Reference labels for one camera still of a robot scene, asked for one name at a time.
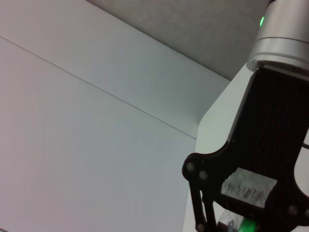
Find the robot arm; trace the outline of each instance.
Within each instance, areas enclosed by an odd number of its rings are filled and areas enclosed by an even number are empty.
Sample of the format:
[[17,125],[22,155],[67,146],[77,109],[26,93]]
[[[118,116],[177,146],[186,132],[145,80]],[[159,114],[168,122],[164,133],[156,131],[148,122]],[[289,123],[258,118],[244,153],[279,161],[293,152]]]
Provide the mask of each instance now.
[[271,1],[247,67],[255,73],[226,144],[183,165],[198,232],[221,231],[214,201],[261,232],[309,226],[309,198],[294,177],[309,128],[309,0]]

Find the black plastic bracket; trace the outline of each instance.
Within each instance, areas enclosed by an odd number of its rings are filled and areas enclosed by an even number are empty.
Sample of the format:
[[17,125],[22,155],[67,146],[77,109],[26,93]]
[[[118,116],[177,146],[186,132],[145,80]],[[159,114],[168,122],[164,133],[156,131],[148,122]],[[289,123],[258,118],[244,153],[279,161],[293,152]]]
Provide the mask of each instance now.
[[[190,183],[197,231],[218,231],[214,201],[258,221],[262,232],[290,232],[297,226],[309,226],[309,198],[294,177],[309,128],[308,80],[259,69],[250,79],[226,144],[212,154],[193,153],[185,160],[183,176]],[[278,181],[264,208],[221,194],[223,182],[238,167]],[[291,214],[290,206],[297,211]]]

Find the label sticker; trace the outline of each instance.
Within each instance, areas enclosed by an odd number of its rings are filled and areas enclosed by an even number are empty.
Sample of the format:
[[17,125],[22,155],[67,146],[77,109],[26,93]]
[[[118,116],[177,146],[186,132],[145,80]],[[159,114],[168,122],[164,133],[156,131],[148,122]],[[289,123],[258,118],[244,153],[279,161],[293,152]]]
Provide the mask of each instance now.
[[222,184],[221,193],[264,208],[267,197],[276,183],[275,179],[237,168]]

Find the white wall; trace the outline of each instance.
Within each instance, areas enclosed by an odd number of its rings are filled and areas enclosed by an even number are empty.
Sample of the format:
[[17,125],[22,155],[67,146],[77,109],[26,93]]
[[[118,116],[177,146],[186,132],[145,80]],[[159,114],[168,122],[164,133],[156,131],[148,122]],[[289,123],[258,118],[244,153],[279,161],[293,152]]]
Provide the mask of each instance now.
[[0,36],[193,137],[229,83],[86,0],[1,0]]
[[1,0],[0,69],[0,228],[182,230],[227,80],[83,0]]
[[0,227],[179,232],[195,139],[0,39]]

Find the wall seam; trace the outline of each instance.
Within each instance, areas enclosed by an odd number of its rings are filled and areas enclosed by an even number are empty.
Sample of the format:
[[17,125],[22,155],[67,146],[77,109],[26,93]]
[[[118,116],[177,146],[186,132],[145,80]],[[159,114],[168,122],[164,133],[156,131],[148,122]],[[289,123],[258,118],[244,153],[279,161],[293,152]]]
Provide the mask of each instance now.
[[188,135],[189,137],[196,139],[196,137],[193,137],[192,135],[190,135],[190,134],[188,134],[188,133],[186,133],[186,132],[184,132],[184,131],[182,131],[182,130],[180,130],[180,129],[178,129],[178,128],[176,128],[176,127],[170,125],[170,124],[168,124],[167,122],[165,122],[165,121],[163,121],[163,120],[161,120],[161,119],[159,119],[159,118],[157,118],[157,117],[151,115],[150,113],[148,113],[148,112],[146,112],[146,111],[144,111],[144,110],[142,110],[142,109],[140,109],[140,108],[138,108],[138,107],[136,107],[136,106],[134,106],[134,105],[132,105],[132,104],[130,104],[130,103],[128,103],[128,102],[126,102],[125,100],[123,100],[123,99],[121,99],[121,98],[119,98],[119,97],[117,97],[117,96],[115,96],[115,95],[113,95],[113,94],[111,94],[111,93],[109,93],[109,92],[107,92],[107,91],[105,91],[105,90],[99,88],[98,86],[96,86],[96,85],[94,85],[94,84],[92,84],[92,83],[90,83],[90,82],[88,82],[88,81],[86,81],[86,80],[84,80],[84,79],[82,79],[82,78],[80,78],[80,77],[78,77],[78,76],[76,76],[76,75],[70,73],[69,71],[67,71],[67,70],[65,70],[65,69],[63,69],[63,68],[61,68],[61,67],[55,65],[54,63],[52,63],[52,62],[50,62],[50,61],[48,61],[48,60],[46,60],[46,59],[44,59],[44,58],[38,56],[37,54],[35,54],[35,53],[33,53],[33,52],[31,52],[31,51],[29,51],[29,50],[27,50],[27,49],[25,49],[25,48],[19,46],[18,44],[15,44],[14,42],[12,42],[12,41],[10,41],[10,40],[4,38],[3,36],[0,36],[0,38],[2,38],[2,39],[4,39],[4,40],[6,40],[6,41],[8,41],[8,42],[10,42],[10,43],[12,43],[12,44],[14,44],[15,46],[17,46],[17,47],[19,47],[19,48],[21,48],[21,49],[23,49],[23,50],[25,50],[25,51],[27,51],[27,52],[29,52],[29,53],[31,53],[32,55],[38,57],[39,59],[42,59],[42,60],[46,61],[47,63],[49,63],[49,64],[51,64],[51,65],[53,65],[53,66],[55,66],[55,67],[61,69],[62,71],[64,71],[64,72],[66,72],[66,73],[68,73],[68,74],[74,76],[75,78],[78,78],[79,80],[82,80],[83,82],[86,82],[87,84],[92,85],[93,87],[100,89],[101,91],[103,91],[103,92],[109,94],[110,96],[112,96],[112,97],[114,97],[114,98],[116,98],[116,99],[118,99],[118,100],[120,100],[120,101],[122,101],[122,102],[124,102],[124,103],[126,103],[126,104],[128,104],[128,105],[130,105],[130,106],[132,106],[132,107],[134,107],[135,109],[144,112],[145,114],[149,115],[150,117],[155,118],[155,119],[157,119],[157,120],[163,122],[164,124],[166,124],[166,125],[168,125],[168,126],[174,128],[174,129],[176,129],[176,130],[178,130],[178,131],[180,131],[180,132],[182,132],[182,133]]

